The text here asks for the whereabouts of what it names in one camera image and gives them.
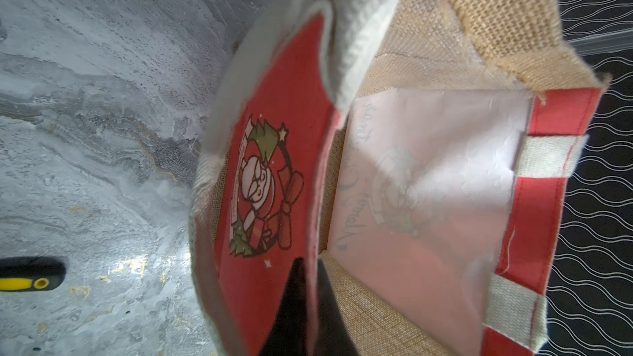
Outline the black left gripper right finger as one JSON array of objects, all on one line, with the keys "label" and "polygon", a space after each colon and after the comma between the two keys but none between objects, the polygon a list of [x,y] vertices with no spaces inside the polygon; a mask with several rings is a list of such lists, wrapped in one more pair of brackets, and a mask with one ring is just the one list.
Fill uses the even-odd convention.
[{"label": "black left gripper right finger", "polygon": [[336,301],[323,260],[317,270],[319,331],[316,355],[356,356],[358,351],[349,337],[343,316]]}]

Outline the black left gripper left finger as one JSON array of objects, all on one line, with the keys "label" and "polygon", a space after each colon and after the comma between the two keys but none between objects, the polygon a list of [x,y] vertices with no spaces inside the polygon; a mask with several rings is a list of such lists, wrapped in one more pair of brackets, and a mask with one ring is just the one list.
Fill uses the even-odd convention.
[{"label": "black left gripper left finger", "polygon": [[260,356],[305,356],[307,354],[307,292],[304,259],[291,266],[285,290]]}]

